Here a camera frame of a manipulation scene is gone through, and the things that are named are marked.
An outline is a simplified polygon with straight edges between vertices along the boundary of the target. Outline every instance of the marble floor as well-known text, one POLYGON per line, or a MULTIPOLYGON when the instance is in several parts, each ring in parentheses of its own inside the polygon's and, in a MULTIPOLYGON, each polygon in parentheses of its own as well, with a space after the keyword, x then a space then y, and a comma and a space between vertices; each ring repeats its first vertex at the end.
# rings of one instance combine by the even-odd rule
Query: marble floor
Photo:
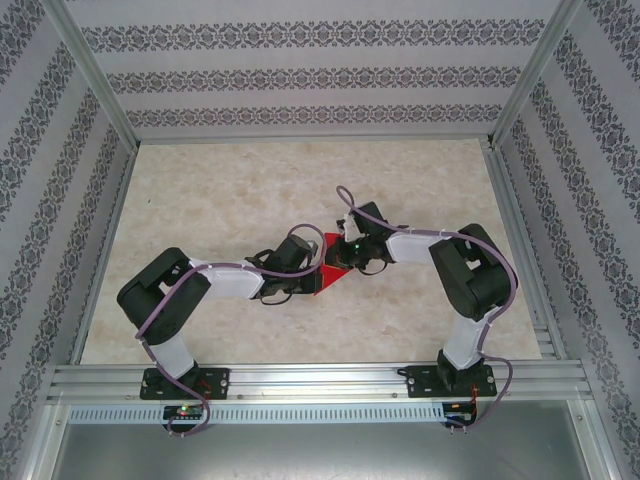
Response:
MULTIPOLYGON (((337 184, 358 204, 374 200, 391 223, 438 230, 480 223, 511 259, 475 140, 143 146, 82 362, 149 363, 116 294, 165 248, 234 261, 277 247, 297 223, 336 231, 347 212, 337 184)), ((203 301, 182 332, 201 363, 429 361, 453 315, 435 268, 398 264, 375 277, 352 272, 318 296, 279 307, 203 301)), ((485 350, 540 358, 521 290, 485 350)))

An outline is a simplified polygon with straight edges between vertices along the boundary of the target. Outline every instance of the red triangle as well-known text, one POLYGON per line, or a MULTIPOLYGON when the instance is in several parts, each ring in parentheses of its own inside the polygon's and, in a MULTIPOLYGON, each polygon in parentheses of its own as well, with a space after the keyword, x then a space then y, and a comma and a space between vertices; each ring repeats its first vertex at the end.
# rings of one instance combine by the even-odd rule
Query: red triangle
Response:
MULTIPOLYGON (((327 248, 331 247, 336 243, 336 239, 342 237, 339 233, 325 233, 324 238, 327 241, 327 248)), ((349 273, 353 269, 344 269, 334 267, 332 265, 327 265, 325 263, 320 267, 320 274, 322 275, 322 289, 317 291, 315 295, 320 293, 322 290, 327 288, 332 283, 335 283, 340 278, 344 277, 347 273, 349 273)))

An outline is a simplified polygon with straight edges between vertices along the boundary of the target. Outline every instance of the patterned wallpaper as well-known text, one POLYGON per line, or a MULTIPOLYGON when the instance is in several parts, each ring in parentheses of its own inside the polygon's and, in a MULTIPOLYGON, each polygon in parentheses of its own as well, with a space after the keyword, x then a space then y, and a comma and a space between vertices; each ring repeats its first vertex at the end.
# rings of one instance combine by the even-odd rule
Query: patterned wallpaper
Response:
POLYGON ((583 3, 501 147, 623 478, 640 478, 639 12, 583 3))
POLYGON ((130 156, 35 0, 0 2, 0 479, 67 363, 130 156))
POLYGON ((489 133, 557 0, 67 5, 154 139, 489 133))

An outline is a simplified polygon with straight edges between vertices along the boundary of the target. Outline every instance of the red component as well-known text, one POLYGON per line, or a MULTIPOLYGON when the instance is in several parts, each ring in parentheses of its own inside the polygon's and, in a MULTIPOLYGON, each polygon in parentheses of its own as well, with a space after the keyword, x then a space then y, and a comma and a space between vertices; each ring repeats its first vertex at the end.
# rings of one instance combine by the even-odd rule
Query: red component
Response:
MULTIPOLYGON (((329 249, 332 245, 336 243, 336 239, 341 237, 343 237, 343 235, 340 235, 339 233, 325 233, 324 238, 327 242, 327 249, 329 249)), ((331 285, 332 283, 335 283, 337 280, 344 277, 351 270, 353 269, 338 268, 338 267, 334 267, 332 265, 327 265, 326 263, 323 263, 320 266, 320 274, 322 275, 322 288, 319 291, 317 291, 314 295, 317 295, 322 290, 327 288, 329 285, 331 285)))

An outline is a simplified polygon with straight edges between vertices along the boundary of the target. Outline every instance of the black mounting plate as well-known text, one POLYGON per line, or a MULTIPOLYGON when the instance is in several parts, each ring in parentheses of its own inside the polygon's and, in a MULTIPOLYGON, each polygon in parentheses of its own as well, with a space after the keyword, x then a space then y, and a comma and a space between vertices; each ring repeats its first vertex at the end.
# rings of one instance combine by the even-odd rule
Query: black mounting plate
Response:
MULTIPOLYGON (((193 385, 187 385, 207 400, 226 400, 229 391, 228 368, 200 368, 193 385)), ((157 368, 147 368, 140 386, 142 400, 193 400, 193 396, 176 387, 157 368)))
MULTIPOLYGON (((407 393, 409 398, 434 398, 434 397, 470 397, 471 384, 465 384, 453 391, 447 389, 438 378, 436 365, 412 365, 399 368, 398 375, 407 380, 407 393)), ((498 394, 493 369, 489 365, 482 365, 478 374, 474 377, 478 397, 495 397, 498 394)))

